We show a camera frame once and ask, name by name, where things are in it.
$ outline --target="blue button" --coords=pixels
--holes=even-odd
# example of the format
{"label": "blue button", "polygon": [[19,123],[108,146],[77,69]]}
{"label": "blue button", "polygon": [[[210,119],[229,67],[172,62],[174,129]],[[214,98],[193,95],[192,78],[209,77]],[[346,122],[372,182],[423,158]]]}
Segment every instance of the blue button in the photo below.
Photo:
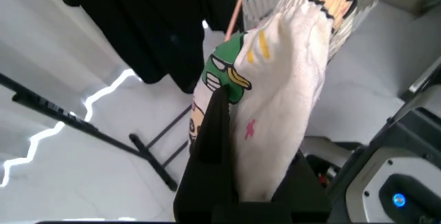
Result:
{"label": "blue button", "polygon": [[397,207],[402,207],[406,204],[406,198],[402,194],[393,195],[393,204]]}

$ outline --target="floor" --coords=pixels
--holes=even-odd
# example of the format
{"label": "floor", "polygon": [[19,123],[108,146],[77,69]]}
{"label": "floor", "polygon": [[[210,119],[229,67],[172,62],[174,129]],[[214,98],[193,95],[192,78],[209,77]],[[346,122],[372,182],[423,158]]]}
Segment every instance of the floor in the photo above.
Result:
{"label": "floor", "polygon": [[[386,42],[410,21],[406,13],[379,4],[329,65],[307,134],[369,143],[403,104],[396,97],[395,74],[383,70],[393,52]],[[205,56],[222,40],[222,34],[206,30]],[[12,95],[0,88],[0,103],[6,106],[1,109],[0,148],[10,140],[21,144],[0,150],[0,162],[8,161],[0,172],[0,223],[172,219],[174,194],[147,161],[12,103]],[[145,85],[128,76],[113,92],[94,101],[92,111],[81,113],[93,113],[90,122],[100,131],[132,145],[130,132],[152,140],[191,102],[170,77]],[[186,139],[187,126],[184,118],[153,146],[159,161]],[[26,159],[20,159],[23,153]],[[187,158],[185,150],[167,167],[177,181]]]}

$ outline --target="pink print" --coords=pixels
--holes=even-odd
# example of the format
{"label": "pink print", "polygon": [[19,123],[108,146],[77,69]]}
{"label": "pink print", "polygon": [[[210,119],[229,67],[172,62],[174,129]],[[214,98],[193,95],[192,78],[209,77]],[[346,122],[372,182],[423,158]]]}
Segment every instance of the pink print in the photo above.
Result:
{"label": "pink print", "polygon": [[247,133],[245,134],[245,140],[247,140],[248,135],[250,135],[251,137],[253,137],[254,135],[254,123],[256,122],[255,119],[253,119],[253,121],[251,121],[250,123],[248,123],[247,125]]}

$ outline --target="cartoon print cloth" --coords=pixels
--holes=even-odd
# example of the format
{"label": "cartoon print cloth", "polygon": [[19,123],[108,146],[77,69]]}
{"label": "cartoon print cloth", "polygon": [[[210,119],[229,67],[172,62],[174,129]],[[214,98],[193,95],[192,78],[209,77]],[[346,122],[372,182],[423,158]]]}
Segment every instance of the cartoon print cloth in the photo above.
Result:
{"label": "cartoon print cloth", "polygon": [[241,201],[269,201],[285,177],[323,86],[330,49],[347,39],[355,8],[356,0],[280,0],[271,17],[208,58],[194,91],[189,141],[212,92],[228,85]]}

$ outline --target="black clothing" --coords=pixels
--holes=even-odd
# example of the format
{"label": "black clothing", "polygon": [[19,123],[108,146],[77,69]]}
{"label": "black clothing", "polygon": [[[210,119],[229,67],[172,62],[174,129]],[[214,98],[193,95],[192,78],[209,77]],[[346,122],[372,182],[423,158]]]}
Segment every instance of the black clothing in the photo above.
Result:
{"label": "black clothing", "polygon": [[146,83],[167,73],[192,93],[203,69],[202,20],[226,32],[232,0],[63,0],[81,6]]}

